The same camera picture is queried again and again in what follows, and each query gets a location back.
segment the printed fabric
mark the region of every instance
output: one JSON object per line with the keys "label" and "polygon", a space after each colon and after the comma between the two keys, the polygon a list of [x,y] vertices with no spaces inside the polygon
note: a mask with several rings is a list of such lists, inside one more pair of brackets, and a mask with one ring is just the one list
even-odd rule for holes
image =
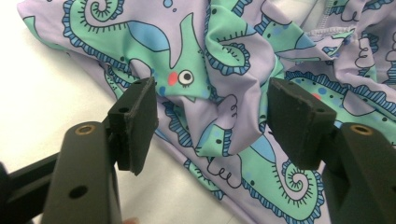
{"label": "printed fabric", "polygon": [[155,77],[164,148],[246,222],[329,223],[321,171],[266,125],[270,77],[290,80],[396,145],[396,2],[328,0],[313,30],[269,0],[25,0],[31,33],[119,98]]}

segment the blue spot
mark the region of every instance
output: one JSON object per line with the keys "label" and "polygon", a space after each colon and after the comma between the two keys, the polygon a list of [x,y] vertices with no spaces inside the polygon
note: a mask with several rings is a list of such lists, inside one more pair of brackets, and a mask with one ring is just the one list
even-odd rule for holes
{"label": "blue spot", "polygon": [[315,43],[312,42],[312,40],[306,36],[306,35],[301,35],[300,38],[297,40],[296,47],[297,49],[308,49],[312,48],[315,46]]}
{"label": "blue spot", "polygon": [[257,153],[270,162],[276,162],[274,151],[267,138],[261,136],[255,143],[251,145]]}
{"label": "blue spot", "polygon": [[169,49],[168,39],[158,27],[141,21],[129,21],[127,24],[131,36],[148,49],[152,51]]}
{"label": "blue spot", "polygon": [[160,87],[160,95],[165,96],[165,90],[166,88],[164,86]]}
{"label": "blue spot", "polygon": [[276,27],[276,28],[274,28],[274,31],[273,31],[273,35],[280,35],[280,34],[282,34],[282,28],[280,28],[280,27]]}
{"label": "blue spot", "polygon": [[332,100],[332,103],[335,104],[335,105],[341,105],[342,104],[341,100],[339,100],[339,99]]}
{"label": "blue spot", "polygon": [[334,123],[334,126],[337,127],[337,128],[340,128],[341,125],[343,125],[343,122],[341,122],[339,120],[336,120],[335,123]]}
{"label": "blue spot", "polygon": [[220,132],[219,132],[219,131],[215,131],[215,132],[213,132],[213,135],[214,135],[215,137],[220,137]]}
{"label": "blue spot", "polygon": [[171,7],[173,5],[172,0],[163,0],[163,5],[165,7]]}
{"label": "blue spot", "polygon": [[318,92],[319,92],[320,94],[324,95],[324,94],[326,94],[327,90],[324,89],[323,87],[320,87],[320,88],[318,89]]}
{"label": "blue spot", "polygon": [[201,95],[202,95],[202,97],[203,97],[204,99],[207,99],[207,98],[209,98],[209,96],[210,96],[210,92],[209,92],[209,91],[206,91],[206,90],[202,90],[202,91],[201,91]]}

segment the brass insert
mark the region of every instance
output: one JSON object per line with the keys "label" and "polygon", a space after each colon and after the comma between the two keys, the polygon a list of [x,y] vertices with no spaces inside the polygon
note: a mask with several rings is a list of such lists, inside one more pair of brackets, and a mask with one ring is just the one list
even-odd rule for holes
{"label": "brass insert", "polygon": [[86,124],[86,125],[82,125],[80,127],[78,127],[75,131],[76,134],[78,135],[86,135],[86,134],[90,134],[93,133],[93,131],[95,131],[95,126],[91,125],[91,124]]}
{"label": "brass insert", "polygon": [[369,127],[363,126],[363,125],[359,125],[359,124],[354,124],[352,126],[350,126],[350,129],[358,134],[362,134],[362,135],[372,135],[373,134],[373,130]]}

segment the screw hole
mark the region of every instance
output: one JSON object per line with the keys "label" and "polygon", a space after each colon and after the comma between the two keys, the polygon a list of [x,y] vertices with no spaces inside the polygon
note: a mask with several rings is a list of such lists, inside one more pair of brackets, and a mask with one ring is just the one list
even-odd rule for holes
{"label": "screw hole", "polygon": [[86,186],[78,186],[70,190],[69,198],[78,199],[84,196],[87,192],[88,192],[88,188]]}
{"label": "screw hole", "polygon": [[350,126],[350,129],[358,134],[362,134],[362,135],[372,135],[373,134],[373,130],[371,130],[368,127],[362,126],[362,125],[352,125]]}
{"label": "screw hole", "polygon": [[120,108],[119,109],[119,112],[120,113],[126,113],[126,112],[128,112],[129,111],[129,108],[128,107],[123,107],[123,108]]}
{"label": "screw hole", "polygon": [[94,130],[95,130],[94,125],[87,124],[87,125],[82,125],[82,126],[78,127],[76,129],[75,133],[78,135],[85,135],[85,134],[93,133]]}

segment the green seahorse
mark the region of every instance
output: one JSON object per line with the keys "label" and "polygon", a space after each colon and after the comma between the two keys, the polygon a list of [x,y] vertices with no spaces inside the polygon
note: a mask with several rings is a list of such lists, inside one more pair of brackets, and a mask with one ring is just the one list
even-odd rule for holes
{"label": "green seahorse", "polygon": [[313,223],[320,217],[324,198],[318,172],[300,170],[290,161],[283,162],[279,172],[273,146],[264,135],[239,156],[242,186],[262,206],[288,223]]}
{"label": "green seahorse", "polygon": [[186,160],[184,162],[184,167],[186,167],[190,173],[194,175],[202,185],[204,185],[205,188],[210,190],[210,192],[217,199],[221,200],[223,198],[225,193],[219,189],[210,179],[206,178],[202,171],[194,163],[192,163],[191,160]]}
{"label": "green seahorse", "polygon": [[53,49],[66,50],[66,48],[64,48],[64,47],[62,47],[60,45],[51,43],[51,42],[41,38],[41,36],[37,32],[37,29],[35,28],[35,16],[25,17],[25,18],[23,18],[23,22],[26,24],[27,28],[32,33],[32,35],[36,39],[38,39],[41,43],[43,43],[43,44],[45,44],[45,45],[47,45],[47,46],[49,46],[50,48],[53,48]]}
{"label": "green seahorse", "polygon": [[396,104],[387,101],[385,92],[372,91],[365,85],[341,85],[324,74],[310,72],[286,72],[285,79],[302,86],[334,109],[337,112],[337,126],[344,122],[356,122],[376,128],[396,146]]}
{"label": "green seahorse", "polygon": [[250,53],[237,39],[254,35],[256,31],[233,12],[241,12],[243,2],[215,0],[206,10],[205,56],[209,64],[224,76],[242,76],[250,68]]}
{"label": "green seahorse", "polygon": [[[93,3],[91,14],[98,21],[114,20],[122,13],[122,3],[106,1],[106,13],[99,14],[98,3]],[[68,0],[64,3],[64,36],[74,47],[82,48],[87,54],[126,74],[131,73],[131,61],[142,62],[156,78],[156,91],[161,96],[185,95],[205,99],[210,96],[205,60],[193,30],[192,14],[179,25],[183,49],[177,63],[171,66],[169,41],[158,27],[142,21],[95,26],[86,19],[86,7],[89,7],[86,1]]]}

